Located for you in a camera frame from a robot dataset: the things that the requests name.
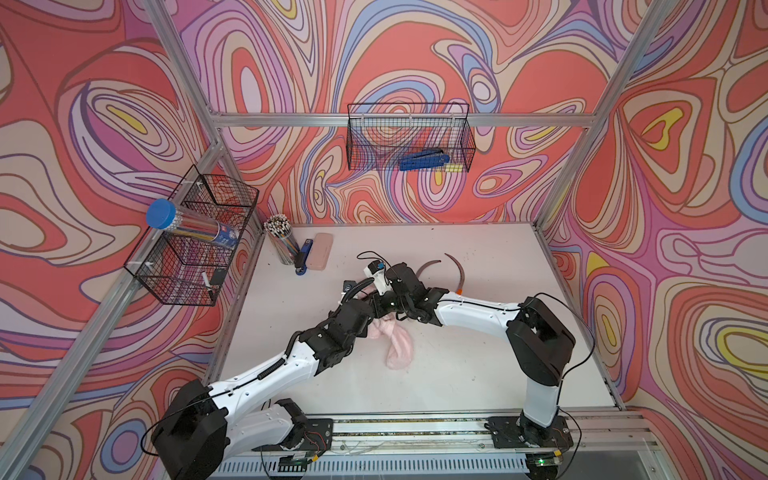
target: pencil holder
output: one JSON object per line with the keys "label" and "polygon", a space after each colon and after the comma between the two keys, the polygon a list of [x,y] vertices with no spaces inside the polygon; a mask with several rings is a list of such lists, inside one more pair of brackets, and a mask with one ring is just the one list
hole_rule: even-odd
{"label": "pencil holder", "polygon": [[283,265],[293,265],[299,254],[299,244],[293,237],[293,228],[285,215],[273,215],[264,222],[264,230],[277,250],[277,256]]}

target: wall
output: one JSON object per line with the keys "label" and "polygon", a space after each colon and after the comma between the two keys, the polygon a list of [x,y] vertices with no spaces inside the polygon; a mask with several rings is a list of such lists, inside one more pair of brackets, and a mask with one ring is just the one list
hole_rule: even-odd
{"label": "wall", "polygon": [[[474,112],[592,112],[641,0],[168,2],[215,111],[346,112],[354,101],[466,100]],[[469,175],[350,173],[344,128],[223,135],[262,214],[299,223],[530,221],[577,129],[475,130]]]}
{"label": "wall", "polygon": [[[206,147],[136,1],[0,2],[0,441]],[[140,291],[26,478],[146,476],[138,438],[205,370],[235,280],[212,309]]]}
{"label": "wall", "polygon": [[682,478],[768,478],[768,5],[684,1],[546,236]]}

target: pink pencil case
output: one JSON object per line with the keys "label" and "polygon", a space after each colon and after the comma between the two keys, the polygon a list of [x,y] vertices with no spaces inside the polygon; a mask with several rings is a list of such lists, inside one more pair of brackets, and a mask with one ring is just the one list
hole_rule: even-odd
{"label": "pink pencil case", "polygon": [[330,233],[318,233],[315,235],[312,250],[310,250],[310,254],[306,258],[306,268],[310,270],[325,270],[332,245],[333,235]]}

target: pink cloth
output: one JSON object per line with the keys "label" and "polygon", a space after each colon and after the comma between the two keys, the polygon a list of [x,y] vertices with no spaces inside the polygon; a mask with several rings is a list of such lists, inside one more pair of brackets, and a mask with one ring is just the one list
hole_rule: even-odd
{"label": "pink cloth", "polygon": [[[360,296],[375,291],[376,288],[371,285],[366,287],[360,293]],[[377,339],[380,336],[389,337],[391,345],[387,352],[385,364],[391,370],[404,369],[411,364],[413,360],[413,340],[408,334],[408,330],[399,325],[394,313],[384,315],[380,319],[373,319],[368,325],[368,338]]]}

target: black wire basket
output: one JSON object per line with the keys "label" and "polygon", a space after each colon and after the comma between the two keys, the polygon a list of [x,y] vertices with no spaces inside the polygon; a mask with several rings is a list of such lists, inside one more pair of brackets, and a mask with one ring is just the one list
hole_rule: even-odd
{"label": "black wire basket", "polygon": [[[200,174],[195,167],[185,179],[188,180],[183,182],[193,184],[180,204],[237,229],[239,244],[253,215],[259,191],[226,175]],[[174,197],[179,186],[169,198]],[[230,250],[197,238],[163,232],[143,259],[134,259],[151,230],[144,231],[124,268],[161,303],[216,305],[237,248]]]}
{"label": "black wire basket", "polygon": [[467,172],[475,156],[468,113],[462,102],[348,104],[347,166]]}

